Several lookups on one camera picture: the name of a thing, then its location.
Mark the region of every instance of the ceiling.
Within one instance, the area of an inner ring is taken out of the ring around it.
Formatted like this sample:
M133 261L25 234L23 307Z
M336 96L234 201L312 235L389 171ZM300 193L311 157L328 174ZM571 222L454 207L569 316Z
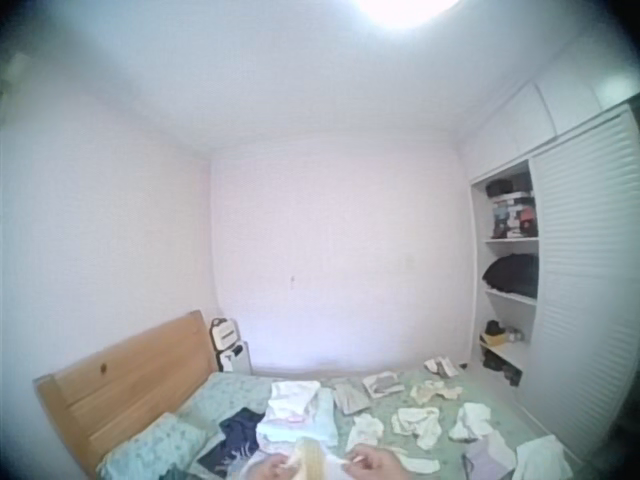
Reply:
M462 0L389 31L349 0L57 5L94 62L126 79L136 109L203 153L310 132L455 134L589 17L580 0Z

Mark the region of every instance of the ceiling light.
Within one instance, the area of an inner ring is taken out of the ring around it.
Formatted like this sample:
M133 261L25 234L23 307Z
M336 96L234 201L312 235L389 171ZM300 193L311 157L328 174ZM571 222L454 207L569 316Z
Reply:
M352 0L371 20L386 28L408 29L428 22L460 0Z

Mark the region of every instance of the green bedsheet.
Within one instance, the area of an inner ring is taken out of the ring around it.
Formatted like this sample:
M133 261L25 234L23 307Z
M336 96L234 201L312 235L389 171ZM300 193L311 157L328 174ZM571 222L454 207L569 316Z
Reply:
M461 461L465 445L452 442L448 438L448 432L456 422L458 409L465 402L484 403L491 408L491 424L502 434L507 445L514 451L521 443L536 438L531 429L509 407L463 372L458 377L446 381L447 386L461 386L463 388L463 392L457 400L445 400L436 396L431 399L429 404L425 405L440 409L440 425L443 429L436 446L429 452L425 452L416 446L414 438L393 433L391 416L398 408L418 406L409 396L413 385L422 383L424 380L439 380L439 377L426 370L412 370L400 373L399 378L407 387L404 392L372 400L372 408L364 412L379 418L384 424L381 446L400 447L405 449L409 456L440 461L440 471L424 476L424 478L456 480L465 478ZM233 373L214 373L180 408L177 415L200 428L209 429L214 435L217 431L217 424L242 407L248 407L256 412L264 412L271 392L271 383L276 380L278 379ZM362 389L361 377L320 379L320 382L324 386L331 387L345 380ZM343 415L337 408L334 416L340 437L339 445L334 449L334 453L343 456L347 438L353 426L353 419L351 416ZM211 448L221 438L218 432L212 437L212 441L206 448Z

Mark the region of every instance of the pillow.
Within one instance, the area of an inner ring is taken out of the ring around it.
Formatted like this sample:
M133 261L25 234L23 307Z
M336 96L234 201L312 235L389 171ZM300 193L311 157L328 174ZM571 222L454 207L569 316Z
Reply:
M105 480L157 480L172 467L186 469L207 433L171 413L109 452L97 468Z

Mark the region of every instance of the hand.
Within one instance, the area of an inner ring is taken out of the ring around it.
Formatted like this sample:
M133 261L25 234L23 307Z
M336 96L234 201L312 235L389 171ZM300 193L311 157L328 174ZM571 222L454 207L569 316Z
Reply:
M359 444L349 452L347 460L350 463L342 468L356 480L411 480L409 472L389 450Z
M247 480L292 480L296 470L285 467L287 460L281 454L271 455L249 469Z

